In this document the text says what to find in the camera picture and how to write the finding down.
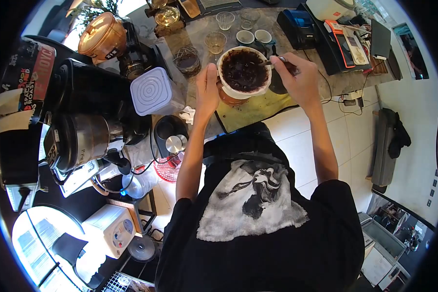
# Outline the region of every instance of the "yellow mat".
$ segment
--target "yellow mat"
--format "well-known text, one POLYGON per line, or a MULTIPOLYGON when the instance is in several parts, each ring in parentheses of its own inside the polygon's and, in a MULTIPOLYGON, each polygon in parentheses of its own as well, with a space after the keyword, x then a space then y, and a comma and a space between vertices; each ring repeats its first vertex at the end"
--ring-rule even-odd
POLYGON ((288 93, 276 94, 268 89, 265 94, 252 96, 240 106, 231 107, 220 101, 216 116, 222 129, 231 133, 244 126, 266 120, 286 108, 297 107, 288 93))

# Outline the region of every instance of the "graphic print on shirt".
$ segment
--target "graphic print on shirt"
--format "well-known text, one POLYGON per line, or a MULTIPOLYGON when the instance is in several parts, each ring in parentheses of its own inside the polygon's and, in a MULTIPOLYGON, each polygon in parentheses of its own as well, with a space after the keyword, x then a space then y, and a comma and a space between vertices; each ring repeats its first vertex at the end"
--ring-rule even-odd
POLYGON ((291 200, 287 169, 279 163, 237 160, 212 192, 199 222, 197 238, 226 242, 239 236, 298 228, 307 212, 291 200))

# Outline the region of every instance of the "stone counter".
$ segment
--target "stone counter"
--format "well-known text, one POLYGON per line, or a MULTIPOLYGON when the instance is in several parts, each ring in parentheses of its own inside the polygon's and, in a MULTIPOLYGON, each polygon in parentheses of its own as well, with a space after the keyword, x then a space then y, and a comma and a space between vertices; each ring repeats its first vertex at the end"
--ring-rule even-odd
MULTIPOLYGON (((169 67, 172 74, 174 82, 181 88, 183 94, 185 94, 186 104, 192 108, 196 107, 196 96, 195 96, 195 77, 186 79, 181 72, 175 67, 172 62, 173 55, 182 46, 193 46, 195 47, 201 58, 201 65, 204 68, 208 63, 216 63, 219 55, 211 54, 204 44, 205 36, 212 31, 220 31, 224 33, 227 37, 227 43, 225 45, 224 51, 236 47, 237 41, 235 35, 238 31, 242 30, 240 27, 240 17, 239 11, 233 12, 235 15, 235 21, 232 27, 227 31, 222 31, 216 21, 216 16, 206 16, 199 20, 189 22, 185 28, 182 28, 178 32, 168 37, 156 38, 154 35, 154 27, 156 23, 153 17, 146 17, 144 9, 147 6, 143 6, 128 15, 132 20, 135 28, 139 31, 140 41, 146 45, 156 44, 161 50, 164 59, 169 67)), ((273 39, 276 40, 276 52, 278 55, 284 54, 288 51, 292 51, 301 58, 306 58, 302 50, 295 51, 292 48, 289 40, 285 36, 281 27, 277 24, 277 15, 280 11, 285 8, 262 8, 258 9, 260 11, 261 17, 255 24, 251 32, 255 32, 257 29, 265 29, 271 33, 273 39)), ((365 82, 365 75, 361 72, 351 72, 351 73, 340 73, 332 76, 327 76, 326 70, 321 62, 321 59, 316 52, 316 50, 306 50, 305 51, 312 62, 318 65, 319 71, 323 74, 329 84, 331 85, 332 96, 338 96, 343 93, 349 93, 351 91, 362 89, 365 82)), ((111 71, 118 71, 118 61, 111 60, 101 64, 101 67, 109 69, 111 71)), ((389 82, 394 80, 391 74, 381 74, 378 76, 370 75, 367 79, 366 87, 377 85, 384 82, 389 82)), ((329 88, 326 81, 319 75, 319 92, 321 99, 327 99, 330 97, 329 88)), ((153 125, 160 119, 160 116, 153 115, 153 125)), ((206 129, 205 138, 213 137, 215 135, 221 134, 222 128, 213 115, 209 121, 208 127, 206 129)), ((156 146, 153 145, 155 153, 157 153, 156 146)), ((149 140, 145 139, 138 145, 127 147, 128 153, 130 154, 133 166, 140 166, 142 164, 149 163, 152 160, 152 154, 149 149, 149 140)))

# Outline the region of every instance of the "white plastic container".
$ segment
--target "white plastic container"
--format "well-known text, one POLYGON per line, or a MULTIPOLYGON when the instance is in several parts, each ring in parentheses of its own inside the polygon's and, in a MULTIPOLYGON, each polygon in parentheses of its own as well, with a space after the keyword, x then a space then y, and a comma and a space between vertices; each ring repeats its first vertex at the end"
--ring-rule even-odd
POLYGON ((354 0, 307 0, 306 4, 316 19, 321 21, 338 20, 356 8, 354 0))
POLYGON ((185 108, 186 98, 162 67, 134 79, 130 85, 134 109, 139 115, 174 114, 185 108))
POLYGON ((107 256, 119 258, 135 234, 127 208, 107 204, 82 224, 87 239, 98 243, 107 256))

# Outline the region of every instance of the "receipt printer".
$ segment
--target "receipt printer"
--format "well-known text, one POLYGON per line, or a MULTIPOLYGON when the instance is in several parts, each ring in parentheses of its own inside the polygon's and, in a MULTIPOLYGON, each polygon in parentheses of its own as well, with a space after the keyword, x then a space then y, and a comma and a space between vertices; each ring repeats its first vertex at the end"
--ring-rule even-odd
POLYGON ((318 41, 315 24, 307 11, 285 9, 277 16, 277 23, 295 50, 315 48, 318 41))

